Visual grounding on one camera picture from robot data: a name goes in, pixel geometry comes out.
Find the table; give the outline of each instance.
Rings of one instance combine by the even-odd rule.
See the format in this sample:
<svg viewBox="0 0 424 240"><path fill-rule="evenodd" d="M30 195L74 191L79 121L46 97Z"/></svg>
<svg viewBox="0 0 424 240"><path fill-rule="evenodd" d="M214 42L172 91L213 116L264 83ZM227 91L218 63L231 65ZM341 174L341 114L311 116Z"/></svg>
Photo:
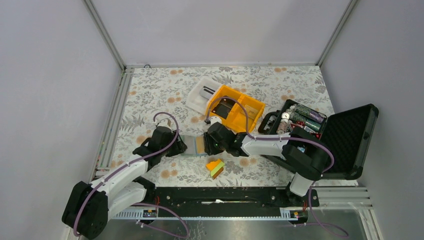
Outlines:
<svg viewBox="0 0 424 240"><path fill-rule="evenodd" d="M287 99L327 116L334 113L318 66L136 68L107 167L113 169L123 163L151 136L155 129L153 115L157 112L173 114L181 135L200 136L207 131L205 116L185 106L189 91L202 77L265 103L263 115L281 109ZM225 163L224 171L212 179L205 165L218 158ZM233 157L224 152L215 156L163 157L160 164L143 177L161 187L280 187L286 186L293 174L261 156ZM356 180L320 180L316 185L356 186L358 183Z"/></svg>

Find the orange container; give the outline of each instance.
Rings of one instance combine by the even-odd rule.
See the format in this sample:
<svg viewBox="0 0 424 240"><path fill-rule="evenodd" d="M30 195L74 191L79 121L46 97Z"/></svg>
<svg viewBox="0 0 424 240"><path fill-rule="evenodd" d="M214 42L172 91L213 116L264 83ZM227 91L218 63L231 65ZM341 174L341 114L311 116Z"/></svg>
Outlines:
<svg viewBox="0 0 424 240"><path fill-rule="evenodd" d="M262 113L264 112L265 103L260 102L239 91L236 91L229 86L222 85L218 89L218 91L213 95L213 97L209 100L205 114L208 113L209 108L214 109L219 104L220 101L218 100L213 104L213 106L211 106L211 103L215 99L224 96L233 98L239 103L241 103L241 105L247 111L247 117L245 116L245 113L243 112L242 108L237 103L234 104L226 118L216 115L212 111L210 112L210 116L217 116L221 118L222 124L224 126L236 131L237 133L246 132L247 119L249 132L252 132L255 129L258 119L262 116Z"/></svg>

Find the gray floor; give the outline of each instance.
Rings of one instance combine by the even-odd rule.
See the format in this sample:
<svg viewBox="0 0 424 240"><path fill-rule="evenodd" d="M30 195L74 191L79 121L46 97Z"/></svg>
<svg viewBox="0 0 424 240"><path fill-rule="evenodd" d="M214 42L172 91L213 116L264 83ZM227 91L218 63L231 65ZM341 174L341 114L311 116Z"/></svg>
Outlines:
<svg viewBox="0 0 424 240"><path fill-rule="evenodd" d="M359 215L354 210L316 211L323 223L336 224L349 232L351 240L367 239ZM339 240L320 226L282 227L289 225L286 221L188 221L190 240ZM155 221L152 225L185 235L184 227L178 220ZM338 234L339 230L331 228ZM176 237L166 235L149 228L140 228L133 220L111 220L106 229L96 240L174 240Z"/></svg>

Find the gray wall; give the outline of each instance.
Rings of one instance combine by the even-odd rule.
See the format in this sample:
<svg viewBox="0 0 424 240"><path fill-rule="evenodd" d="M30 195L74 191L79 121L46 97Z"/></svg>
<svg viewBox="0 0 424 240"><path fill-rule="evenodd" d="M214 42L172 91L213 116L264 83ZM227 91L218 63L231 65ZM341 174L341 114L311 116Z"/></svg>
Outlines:
<svg viewBox="0 0 424 240"><path fill-rule="evenodd" d="M0 6L0 239L61 239L120 70L82 1Z"/></svg>
<svg viewBox="0 0 424 240"><path fill-rule="evenodd" d="M422 239L424 2L363 0L322 67L336 111L380 115L360 183L385 240Z"/></svg>
<svg viewBox="0 0 424 240"><path fill-rule="evenodd" d="M315 63L349 0L93 0L127 64Z"/></svg>

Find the open black case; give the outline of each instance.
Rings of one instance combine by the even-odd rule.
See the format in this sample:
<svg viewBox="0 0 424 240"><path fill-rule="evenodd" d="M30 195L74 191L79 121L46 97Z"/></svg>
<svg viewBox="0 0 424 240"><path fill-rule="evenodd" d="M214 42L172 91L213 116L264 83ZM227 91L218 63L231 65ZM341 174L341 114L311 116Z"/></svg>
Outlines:
<svg viewBox="0 0 424 240"><path fill-rule="evenodd" d="M281 110L266 114L259 126L259 133L276 135L282 114L295 104L299 103L288 99ZM322 134L320 140L334 155L334 165L324 172L322 179L356 180L362 175L378 115L378 108L368 104L324 119L318 133ZM279 157L268 155L264 157L295 172L292 166Z"/></svg>

